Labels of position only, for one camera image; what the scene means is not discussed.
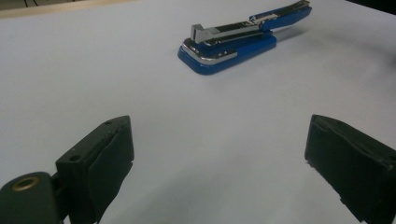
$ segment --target white table surface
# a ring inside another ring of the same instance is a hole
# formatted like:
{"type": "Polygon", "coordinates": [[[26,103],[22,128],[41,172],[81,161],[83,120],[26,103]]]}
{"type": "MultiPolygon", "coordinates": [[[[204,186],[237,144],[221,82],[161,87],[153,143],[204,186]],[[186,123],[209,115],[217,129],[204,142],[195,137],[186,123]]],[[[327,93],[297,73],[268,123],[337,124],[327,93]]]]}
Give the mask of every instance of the white table surface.
{"type": "Polygon", "coordinates": [[[0,185],[130,115],[135,161],[102,223],[359,223],[304,160],[312,114],[396,148],[396,17],[312,0],[278,45],[205,77],[192,24],[294,1],[143,0],[0,20],[0,185]]]}

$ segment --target stapler base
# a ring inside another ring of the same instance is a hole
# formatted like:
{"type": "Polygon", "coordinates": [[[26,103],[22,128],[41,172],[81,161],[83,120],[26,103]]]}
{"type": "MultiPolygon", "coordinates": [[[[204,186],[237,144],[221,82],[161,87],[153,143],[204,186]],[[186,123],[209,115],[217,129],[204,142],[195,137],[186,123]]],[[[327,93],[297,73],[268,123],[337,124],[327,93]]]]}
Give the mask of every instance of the stapler base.
{"type": "Polygon", "coordinates": [[[177,56],[196,73],[213,75],[275,46],[276,38],[270,34],[261,37],[253,36],[242,41],[225,42],[217,44],[215,47],[206,44],[196,44],[186,39],[179,48],[177,56]],[[229,52],[228,58],[225,60],[217,57],[223,52],[229,52]]]}

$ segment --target white surface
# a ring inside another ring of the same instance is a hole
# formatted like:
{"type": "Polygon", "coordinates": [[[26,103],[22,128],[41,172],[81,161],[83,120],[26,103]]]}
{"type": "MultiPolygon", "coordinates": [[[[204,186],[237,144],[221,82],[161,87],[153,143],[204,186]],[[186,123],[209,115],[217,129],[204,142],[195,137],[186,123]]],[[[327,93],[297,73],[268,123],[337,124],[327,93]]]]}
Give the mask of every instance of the white surface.
{"type": "Polygon", "coordinates": [[[0,20],[0,185],[130,115],[134,167],[102,223],[358,223],[304,160],[312,114],[396,148],[396,17],[312,1],[278,46],[204,77],[192,24],[293,1],[144,0],[0,20]]]}

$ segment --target screw hole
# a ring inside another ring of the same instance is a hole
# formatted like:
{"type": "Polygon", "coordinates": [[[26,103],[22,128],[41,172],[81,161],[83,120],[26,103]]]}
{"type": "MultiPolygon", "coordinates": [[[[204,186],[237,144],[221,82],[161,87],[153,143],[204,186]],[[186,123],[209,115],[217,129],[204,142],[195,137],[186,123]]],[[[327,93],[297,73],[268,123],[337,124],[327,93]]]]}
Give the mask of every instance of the screw hole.
{"type": "Polygon", "coordinates": [[[72,156],[72,157],[70,157],[70,161],[78,161],[79,159],[81,158],[81,156],[79,156],[79,155],[76,155],[76,156],[72,156]]]}
{"type": "Polygon", "coordinates": [[[22,180],[19,180],[17,183],[15,183],[12,186],[12,190],[14,191],[23,191],[26,189],[30,189],[34,185],[36,185],[39,182],[39,179],[37,176],[29,176],[26,177],[22,180]]]}

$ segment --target blue stapler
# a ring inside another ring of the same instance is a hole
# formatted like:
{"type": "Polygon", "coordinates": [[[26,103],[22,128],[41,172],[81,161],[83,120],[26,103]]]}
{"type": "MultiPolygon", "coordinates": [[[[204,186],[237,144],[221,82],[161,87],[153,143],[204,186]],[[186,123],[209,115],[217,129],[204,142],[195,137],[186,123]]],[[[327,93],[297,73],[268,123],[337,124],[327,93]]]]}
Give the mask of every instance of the blue stapler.
{"type": "Polygon", "coordinates": [[[248,21],[206,28],[191,27],[191,37],[184,40],[178,57],[196,73],[212,75],[276,46],[271,29],[292,25],[307,17],[312,7],[301,0],[251,16],[248,21]]]}

